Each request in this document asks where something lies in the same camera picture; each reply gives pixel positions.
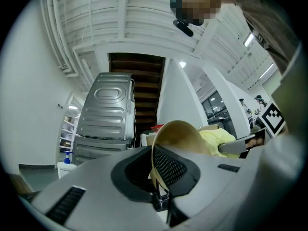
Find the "black slot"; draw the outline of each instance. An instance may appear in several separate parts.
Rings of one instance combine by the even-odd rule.
[[[63,225],[86,190],[72,187],[47,213],[51,220]]]
[[[232,166],[228,164],[219,164],[217,167],[227,170],[227,171],[235,172],[235,173],[237,173],[240,170],[240,167]]]
[[[152,169],[151,146],[143,148],[138,153],[120,161],[111,171],[114,186],[129,200],[137,202],[152,202],[149,194],[155,187],[148,175]]]

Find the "white pipe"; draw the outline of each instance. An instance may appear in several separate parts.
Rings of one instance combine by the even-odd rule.
[[[86,71],[87,71],[87,73],[88,73],[88,75],[89,75],[89,77],[90,77],[90,79],[93,83],[95,81],[95,79],[94,79],[94,76],[93,76],[93,74],[92,74],[92,72],[89,68],[87,61],[85,59],[81,59],[81,61],[82,61],[83,65],[85,66],[85,69],[86,69]]]
[[[67,35],[67,40],[69,42],[69,46],[71,47],[71,43],[69,41],[69,34],[67,30],[67,19],[66,19],[66,0],[64,0],[64,20],[65,20],[65,29],[66,29],[66,35]]]
[[[78,56],[78,54],[77,54],[77,52],[76,52],[75,47],[73,48],[73,53],[74,53],[74,55],[75,55],[75,57],[76,57],[76,59],[77,59],[77,62],[78,62],[78,64],[79,64],[79,66],[80,66],[80,69],[81,69],[81,71],[82,71],[82,74],[83,74],[83,76],[84,76],[85,79],[86,79],[86,86],[90,89],[91,86],[92,86],[92,83],[90,82],[88,76],[86,75],[86,73],[85,73],[85,71],[84,71],[84,69],[83,69],[83,67],[82,67],[81,60],[80,60],[80,58],[79,58],[79,56]]]
[[[48,26],[47,26],[47,21],[46,21],[46,16],[45,16],[45,9],[44,9],[44,5],[43,5],[43,0],[40,0],[40,8],[42,10],[42,14],[43,14],[43,21],[44,21],[44,24],[45,24],[45,28],[46,28],[46,31],[47,31],[47,35],[48,35],[48,39],[50,41],[50,44],[51,44],[51,47],[52,47],[52,50],[53,50],[53,53],[55,54],[56,58],[57,58],[57,61],[58,61],[58,64],[59,64],[59,68],[62,68],[63,64],[62,62],[60,61],[60,58],[56,52],[56,49],[54,47],[54,44],[53,44],[53,41],[51,39],[51,35],[50,35],[50,31],[48,29]]]
[[[92,41],[94,41],[93,28],[92,28],[92,0],[89,0],[89,20],[90,20],[91,38]]]
[[[65,41],[65,37],[64,37],[64,34],[63,34],[63,30],[62,30],[62,26],[61,26],[61,22],[60,22],[60,14],[59,14],[59,2],[58,0],[52,0],[53,1],[53,9],[54,9],[54,15],[55,15],[55,20],[56,20],[56,26],[57,26],[57,29],[58,29],[58,33],[59,33],[59,37],[60,37],[60,40],[62,42],[62,45],[63,45],[63,48],[64,48],[64,52],[72,66],[72,68],[74,69],[75,73],[79,75],[79,71],[75,65],[75,62],[71,56],[71,52],[70,50],[68,49],[68,46],[67,46],[67,43]]]
[[[94,41],[94,42],[86,42],[86,43],[78,44],[78,45],[74,46],[73,49],[80,50],[80,49],[85,48],[85,47],[92,47],[96,44],[105,44],[105,43],[108,43],[108,42],[106,42],[106,40],[97,40],[97,41]]]
[[[87,26],[88,26],[88,25],[85,26],[85,29],[83,29],[83,32],[82,32],[82,34],[81,34],[81,41],[82,41],[82,43],[83,43],[83,35],[84,35],[84,33],[85,33],[86,29],[87,29]]]
[[[79,77],[80,75],[79,74],[68,74],[68,75],[65,75],[66,78],[72,78],[72,77]]]
[[[51,24],[51,30],[52,30],[54,39],[56,41],[57,48],[59,49],[60,54],[61,54],[61,56],[62,56],[62,58],[63,58],[63,60],[66,64],[66,66],[68,67],[69,72],[71,72],[73,69],[72,69],[71,65],[69,64],[67,56],[66,56],[66,54],[64,53],[64,51],[61,47],[61,43],[60,43],[59,38],[58,38],[58,32],[57,32],[57,29],[54,25],[53,12],[51,10],[51,7],[52,7],[51,0],[47,0],[47,7],[48,7],[49,21],[50,21],[50,24]]]

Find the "beige cup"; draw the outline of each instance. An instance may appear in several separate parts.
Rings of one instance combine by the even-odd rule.
[[[159,184],[166,190],[169,189],[153,164],[153,149],[155,144],[172,146],[188,152],[211,155],[199,132],[189,123],[185,121],[170,121],[164,124],[156,134],[152,144],[152,170],[150,176],[155,187],[157,179]]]

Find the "white pillar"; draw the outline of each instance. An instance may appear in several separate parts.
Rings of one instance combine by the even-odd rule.
[[[249,135],[250,128],[245,111],[233,90],[230,89],[225,77],[210,60],[206,60],[202,68],[223,99],[232,119],[237,138],[240,139]]]
[[[205,111],[178,61],[166,61],[157,108],[158,124],[181,120],[195,128],[207,126]]]

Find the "red object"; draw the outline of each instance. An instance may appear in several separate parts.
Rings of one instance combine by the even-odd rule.
[[[162,125],[156,125],[154,127],[151,127],[152,130],[155,130],[156,132],[163,126],[164,124]]]

